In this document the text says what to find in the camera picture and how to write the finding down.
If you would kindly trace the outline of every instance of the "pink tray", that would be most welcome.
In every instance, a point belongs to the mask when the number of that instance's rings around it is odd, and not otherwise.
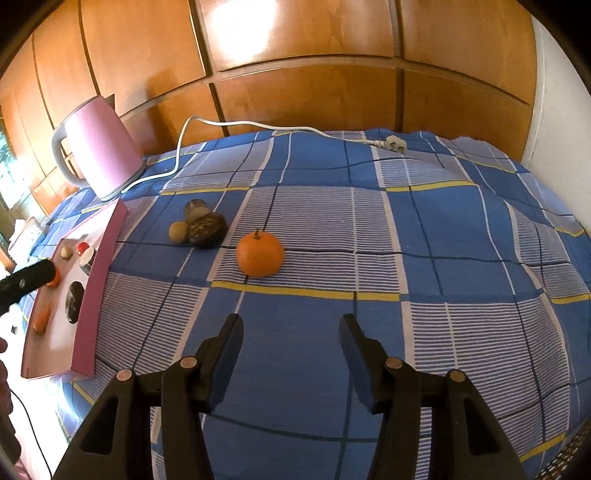
[[[126,215],[125,204],[114,200],[70,230],[57,245],[51,260],[60,269],[61,283],[56,288],[41,287],[37,291],[22,352],[23,378],[55,377],[73,381],[94,376],[103,290]],[[96,249],[90,275],[78,265],[76,246],[81,241]],[[61,249],[66,245],[74,251],[69,260],[61,257]],[[66,293],[76,280],[84,285],[85,294],[78,322],[72,325],[66,318]],[[37,312],[48,302],[51,302],[49,322],[45,333],[39,335],[31,325]]]

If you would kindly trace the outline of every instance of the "metal pivot pin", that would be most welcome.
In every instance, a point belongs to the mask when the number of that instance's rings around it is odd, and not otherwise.
[[[197,359],[193,356],[186,356],[181,359],[181,367],[183,368],[193,368],[195,365],[197,365]]]
[[[452,370],[449,372],[449,378],[454,382],[462,383],[466,379],[466,374],[461,370]]]
[[[398,357],[390,356],[386,359],[386,367],[388,368],[396,370],[398,368],[402,368],[402,365],[402,360],[400,360]]]
[[[131,378],[131,370],[129,369],[124,369],[124,370],[119,370],[117,372],[117,380],[121,381],[121,382],[125,382],[127,380],[129,380]]]

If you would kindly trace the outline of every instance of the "white power cord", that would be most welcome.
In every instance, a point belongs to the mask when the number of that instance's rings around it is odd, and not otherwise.
[[[187,118],[187,121],[185,122],[185,124],[183,125],[183,129],[181,130],[181,134],[178,137],[177,152],[175,155],[174,168],[169,172],[158,173],[157,175],[152,175],[151,177],[146,177],[144,179],[136,180],[135,182],[131,183],[129,186],[124,188],[121,191],[121,193],[127,192],[129,189],[135,187],[137,184],[142,183],[143,181],[154,180],[154,179],[163,179],[164,177],[169,177],[171,175],[174,175],[176,172],[178,172],[181,144],[183,143],[183,137],[184,137],[185,131],[187,130],[187,127],[188,127],[189,122],[191,120],[199,120],[200,122],[203,122],[204,124],[214,125],[215,127],[231,127],[232,125],[252,125],[253,127],[265,128],[267,130],[312,132],[312,133],[315,133],[315,134],[318,134],[318,135],[321,135],[321,136],[327,137],[327,138],[333,138],[336,140],[343,140],[345,142],[373,145],[374,147],[383,148],[384,150],[390,150],[392,152],[397,152],[397,153],[405,153],[406,149],[407,149],[407,143],[402,138],[398,138],[396,135],[390,135],[389,137],[386,137],[386,140],[367,140],[367,139],[363,139],[363,138],[360,138],[360,139],[337,138],[337,137],[333,137],[331,135],[325,134],[323,131],[318,130],[313,127],[274,127],[273,125],[260,124],[258,122],[251,122],[249,120],[239,120],[236,122],[214,122],[212,120],[206,120],[204,118],[201,118],[200,116],[193,115],[193,116],[190,116],[189,118]]]

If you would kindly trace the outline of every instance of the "person's hand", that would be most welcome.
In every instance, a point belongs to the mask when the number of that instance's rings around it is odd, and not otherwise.
[[[5,339],[0,338],[0,353],[4,353],[8,348],[8,343]],[[0,414],[8,417],[12,413],[12,397],[10,388],[8,386],[8,370],[4,362],[0,360]]]

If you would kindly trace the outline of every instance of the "dark brown rock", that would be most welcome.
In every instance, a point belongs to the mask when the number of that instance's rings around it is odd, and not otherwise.
[[[82,297],[84,297],[82,283],[79,281],[72,282],[66,294],[66,317],[68,322],[72,324],[78,321],[80,307],[82,306]]]
[[[208,213],[189,225],[189,242],[198,248],[219,246],[226,237],[228,226],[220,213]]]

